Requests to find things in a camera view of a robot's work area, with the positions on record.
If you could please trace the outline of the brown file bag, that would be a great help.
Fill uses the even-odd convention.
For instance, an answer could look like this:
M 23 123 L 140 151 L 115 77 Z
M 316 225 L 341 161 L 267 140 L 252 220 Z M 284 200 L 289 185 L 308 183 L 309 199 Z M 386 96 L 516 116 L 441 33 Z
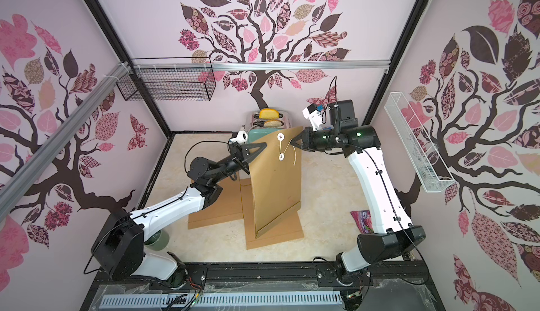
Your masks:
M 263 235 L 256 236 L 253 190 L 250 179 L 240 180 L 240 195 L 243 207 L 247 250 L 271 246 L 287 241 L 294 241 L 304 237 L 298 212 L 294 212 L 292 215 L 282 219 L 276 226 L 272 227 Z
M 255 141 L 267 143 L 249 167 L 256 236 L 301 208 L 302 151 L 291 146 L 291 139 L 302 129 L 281 129 Z
M 188 229 L 209 227 L 243 219 L 240 180 L 230 178 L 219 183 L 223 188 L 219 198 L 210 207 L 188 217 Z

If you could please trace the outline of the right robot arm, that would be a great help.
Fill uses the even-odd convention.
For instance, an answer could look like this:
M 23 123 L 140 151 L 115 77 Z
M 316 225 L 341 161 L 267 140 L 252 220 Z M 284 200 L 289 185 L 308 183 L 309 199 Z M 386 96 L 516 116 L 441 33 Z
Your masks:
M 354 274 L 369 266 L 415 250 L 426 233 L 422 226 L 413 224 L 395 193 L 375 129 L 359 124 L 350 100 L 327 108 L 330 129 L 324 129 L 322 111 L 311 104 L 302 111 L 310 126 L 292 138 L 291 144 L 303 151 L 343 155 L 359 179 L 373 231 L 360 234 L 353 249 L 336 257 L 337 280 L 350 284 Z

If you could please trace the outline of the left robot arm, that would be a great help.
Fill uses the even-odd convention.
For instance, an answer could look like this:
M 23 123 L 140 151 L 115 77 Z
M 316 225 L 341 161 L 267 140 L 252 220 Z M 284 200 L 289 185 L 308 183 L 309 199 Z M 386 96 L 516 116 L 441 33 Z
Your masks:
M 177 220 L 214 204 L 223 191 L 219 182 L 239 171 L 247 173 L 249 164 L 266 147 L 264 142 L 233 142 L 229 155 L 222 160 L 194 158 L 187 172 L 191 184 L 180 194 L 137 211 L 121 208 L 112 212 L 91 247 L 98 271 L 113 281 L 141 276 L 180 285 L 186 275 L 184 263 L 174 253 L 146 253 L 146 242 Z

